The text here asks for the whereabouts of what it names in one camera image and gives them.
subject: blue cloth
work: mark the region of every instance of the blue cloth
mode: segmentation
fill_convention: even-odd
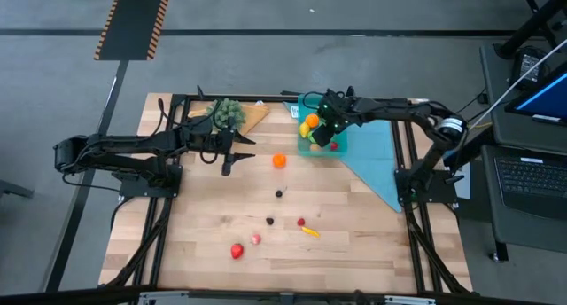
[[[284,102],[291,111],[297,103]],[[394,211],[400,213],[393,178],[396,167],[392,127],[389,121],[373,121],[346,129],[348,149],[340,159]]]

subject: orange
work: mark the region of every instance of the orange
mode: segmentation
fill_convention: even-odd
[[[285,155],[281,153],[274,154],[272,158],[272,162],[274,162],[274,167],[276,168],[284,168],[285,167]]]
[[[319,125],[319,117],[317,116],[317,114],[311,113],[305,118],[305,122],[307,123],[309,128],[317,128],[317,126]]]

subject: wooden table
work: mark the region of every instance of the wooden table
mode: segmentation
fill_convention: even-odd
[[[158,98],[149,94],[138,135],[158,123]],[[191,110],[207,103],[192,102]],[[235,144],[234,152],[255,153],[221,176],[221,162],[206,165],[193,152],[181,157],[183,183],[172,207],[159,287],[238,291],[415,293],[408,233],[403,214],[394,212],[340,160],[301,157],[298,127],[282,103],[268,103],[269,115],[246,136],[256,145]],[[400,134],[407,166],[409,154],[403,125]],[[414,126],[416,148],[423,156],[431,142]],[[272,155],[285,153],[287,167],[272,167]],[[287,187],[281,199],[277,189]],[[136,251],[148,199],[133,199],[117,214],[106,251],[100,283],[114,278]],[[436,250],[462,285],[471,289],[469,272],[454,215],[430,204]],[[273,217],[272,226],[266,218]],[[302,232],[304,217],[319,239]],[[253,246],[251,236],[262,241]],[[239,260],[230,247],[245,247]],[[423,251],[425,283],[431,287]],[[146,258],[148,281],[152,251]]]

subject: laptop screen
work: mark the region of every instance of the laptop screen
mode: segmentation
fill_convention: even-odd
[[[516,110],[567,119],[567,74],[559,76],[546,87],[518,104]]]

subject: floor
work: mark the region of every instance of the floor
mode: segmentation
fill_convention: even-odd
[[[0,28],[100,28],[112,0],[0,0]],[[165,28],[516,29],[525,0],[171,0]],[[51,147],[97,128],[118,62],[94,61],[94,36],[0,36],[0,178],[35,190],[0,199],[0,294],[43,289],[74,188]],[[484,87],[478,47],[501,38],[162,37],[130,62],[109,133],[134,134],[148,92],[276,94],[345,89],[430,98],[455,109]],[[473,105],[464,113],[480,109]],[[116,186],[105,173],[94,184]],[[116,197],[92,190],[61,289],[97,285]],[[567,255],[513,246],[495,264],[490,225],[462,222],[474,288],[493,297],[567,302]]]

